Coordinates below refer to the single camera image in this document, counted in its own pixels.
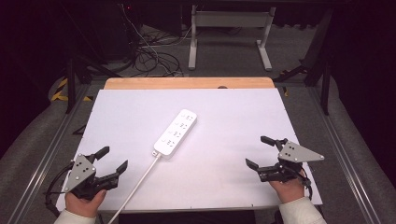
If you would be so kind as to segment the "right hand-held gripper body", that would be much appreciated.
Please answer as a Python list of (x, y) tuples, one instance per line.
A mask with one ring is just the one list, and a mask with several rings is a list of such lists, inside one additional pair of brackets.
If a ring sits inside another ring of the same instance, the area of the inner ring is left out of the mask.
[(324, 160), (323, 155), (289, 140), (287, 140), (287, 143), (282, 148), (277, 149), (278, 162), (274, 166), (259, 167), (258, 169), (261, 182), (287, 182), (297, 178), (303, 183), (309, 183), (309, 178), (301, 174), (303, 163)]

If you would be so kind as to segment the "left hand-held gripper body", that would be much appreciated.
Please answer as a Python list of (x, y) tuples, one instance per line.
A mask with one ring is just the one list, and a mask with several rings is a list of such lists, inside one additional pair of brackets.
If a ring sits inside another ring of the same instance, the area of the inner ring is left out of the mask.
[(93, 166), (95, 160), (104, 157), (103, 153), (85, 156), (79, 154), (74, 161), (71, 172), (64, 186), (65, 192), (71, 192), (79, 199), (92, 200), (102, 189), (110, 190), (118, 186), (120, 168), (110, 175), (96, 176), (96, 168)]

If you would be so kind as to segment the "person's left hand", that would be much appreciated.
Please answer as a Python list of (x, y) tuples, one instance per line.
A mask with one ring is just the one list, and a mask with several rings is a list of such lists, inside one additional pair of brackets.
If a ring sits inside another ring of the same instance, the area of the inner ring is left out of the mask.
[(65, 194), (65, 208), (73, 214), (94, 218), (98, 214), (98, 208), (106, 197), (106, 190), (100, 190), (92, 200), (79, 199), (73, 193)]

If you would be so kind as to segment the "person's right hand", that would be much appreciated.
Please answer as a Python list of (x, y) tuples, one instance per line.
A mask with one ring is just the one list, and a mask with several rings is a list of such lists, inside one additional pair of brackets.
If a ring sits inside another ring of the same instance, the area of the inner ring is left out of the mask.
[(291, 203), (304, 197), (304, 185), (299, 179), (287, 182), (270, 181), (269, 184), (282, 203)]

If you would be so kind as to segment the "white table cover board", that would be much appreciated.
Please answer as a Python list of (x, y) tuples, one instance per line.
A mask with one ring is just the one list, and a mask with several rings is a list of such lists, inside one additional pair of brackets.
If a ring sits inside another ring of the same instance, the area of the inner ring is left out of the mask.
[[(182, 109), (198, 116), (195, 125), (171, 158), (154, 159), (155, 142)], [(254, 209), (279, 203), (246, 165), (276, 163), (264, 135), (297, 139), (276, 89), (101, 90), (78, 152), (109, 147), (95, 164), (99, 175), (128, 161), (105, 212)]]

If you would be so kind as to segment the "white power strip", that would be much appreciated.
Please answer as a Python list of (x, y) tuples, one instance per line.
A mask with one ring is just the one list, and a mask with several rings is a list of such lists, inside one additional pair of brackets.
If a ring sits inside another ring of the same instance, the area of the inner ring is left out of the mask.
[(198, 116), (182, 109), (154, 144), (152, 155), (171, 158), (196, 123)]

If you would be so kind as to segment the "yellow black hazard tape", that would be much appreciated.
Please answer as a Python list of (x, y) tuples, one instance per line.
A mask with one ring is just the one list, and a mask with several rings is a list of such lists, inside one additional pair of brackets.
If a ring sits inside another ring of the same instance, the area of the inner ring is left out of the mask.
[[(68, 97), (67, 97), (67, 96), (62, 95), (62, 92), (63, 92), (64, 87), (66, 86), (66, 84), (67, 84), (67, 78), (64, 77), (64, 78), (62, 79), (62, 81), (59, 83), (59, 85), (58, 85), (58, 87), (57, 87), (55, 93), (52, 95), (51, 101), (57, 101), (57, 100), (60, 100), (60, 101), (67, 101), (67, 100), (68, 100)], [(83, 98), (83, 101), (84, 101), (84, 102), (91, 102), (93, 99), (94, 99), (93, 96), (85, 96), (85, 97)]]

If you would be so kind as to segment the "black metal stand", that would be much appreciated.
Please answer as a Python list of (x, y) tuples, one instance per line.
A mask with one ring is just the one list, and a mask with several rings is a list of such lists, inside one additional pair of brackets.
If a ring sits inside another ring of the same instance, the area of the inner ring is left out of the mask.
[(77, 104), (77, 93), (76, 93), (76, 78), (82, 84), (90, 84), (92, 81), (92, 75), (88, 67), (92, 67), (99, 74), (107, 77), (117, 77), (118, 75), (109, 69), (103, 67), (99, 63), (96, 63), (87, 56), (76, 54), (72, 56), (66, 65), (66, 78), (67, 78), (67, 97), (68, 104), (66, 113), (69, 114), (74, 106)]
[(306, 87), (314, 87), (320, 80), (322, 80), (320, 107), (326, 116), (329, 115), (328, 99), (331, 74), (328, 60), (326, 59), (323, 51), (323, 46), (332, 20), (332, 13), (333, 10), (331, 8), (327, 9), (324, 13), (320, 23), (318, 24), (318, 28), (314, 34), (308, 51), (301, 60), (301, 64), (289, 71), (282, 71), (279, 77), (273, 79), (274, 82), (281, 83), (298, 74), (306, 74), (304, 79)]

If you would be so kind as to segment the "person's dark clothing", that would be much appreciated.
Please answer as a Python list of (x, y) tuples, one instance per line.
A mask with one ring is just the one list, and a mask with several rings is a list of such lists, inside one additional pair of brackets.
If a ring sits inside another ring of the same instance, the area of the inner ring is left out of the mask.
[(126, 214), (119, 224), (256, 224), (253, 211)]

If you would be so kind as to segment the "wooden table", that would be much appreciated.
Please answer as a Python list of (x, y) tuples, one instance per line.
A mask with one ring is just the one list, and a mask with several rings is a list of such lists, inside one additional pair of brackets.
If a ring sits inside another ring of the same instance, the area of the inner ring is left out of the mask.
[(105, 90), (272, 89), (269, 77), (113, 77)]

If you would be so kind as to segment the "aluminium floor rail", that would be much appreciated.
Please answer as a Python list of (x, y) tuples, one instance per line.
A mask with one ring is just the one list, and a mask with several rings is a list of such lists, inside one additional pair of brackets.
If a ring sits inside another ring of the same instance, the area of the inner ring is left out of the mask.
[(8, 219), (7, 224), (21, 224), (22, 220), (24, 219), (26, 213), (28, 212), (30, 206), (33, 203), (35, 196), (39, 192), (39, 188), (41, 187), (43, 181), (47, 176), (47, 173), (55, 159), (55, 156), (60, 149), (60, 144), (64, 139), (65, 132), (68, 129), (71, 120), (75, 116), (76, 111), (78, 110), (78, 107), (81, 104), (89, 87), (90, 86), (88, 84), (82, 84), (80, 87), (78, 87), (75, 97), (75, 104), (70, 109), (68, 109), (67, 113), (64, 114), (59, 128), (56, 130), (55, 135), (51, 139), (51, 142), (47, 147), (40, 163), (34, 169), (33, 176), (31, 177), (12, 215)]
[(342, 144), (341, 139), (336, 132), (330, 117), (324, 113), (324, 110), (321, 107), (320, 97), (317, 91), (314, 88), (308, 88), (307, 90), (311, 99), (314, 102), (316, 109), (318, 110), (322, 121), (324, 122), (327, 133), (330, 136), (330, 141), (332, 143), (332, 151), (334, 152), (343, 170), (343, 173), (346, 176), (347, 183), (352, 190), (352, 193), (358, 203), (358, 206), (364, 216), (366, 223), (382, 224), (367, 194), (367, 191), (361, 183), (361, 179), (357, 174), (356, 169), (351, 162), (351, 159), (347, 155), (344, 145)]

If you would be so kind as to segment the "white metal desk frame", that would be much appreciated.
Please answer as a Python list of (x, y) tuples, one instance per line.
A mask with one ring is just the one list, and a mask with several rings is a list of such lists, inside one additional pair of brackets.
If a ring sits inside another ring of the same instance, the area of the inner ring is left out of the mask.
[(266, 42), (271, 30), (276, 8), (271, 7), (264, 12), (231, 12), (231, 11), (204, 11), (198, 10), (196, 5), (191, 7), (191, 43), (188, 67), (196, 68), (197, 59), (197, 27), (241, 27), (262, 28), (262, 38), (256, 41), (258, 51), (262, 58), (262, 64), (266, 71), (273, 69), (268, 53)]

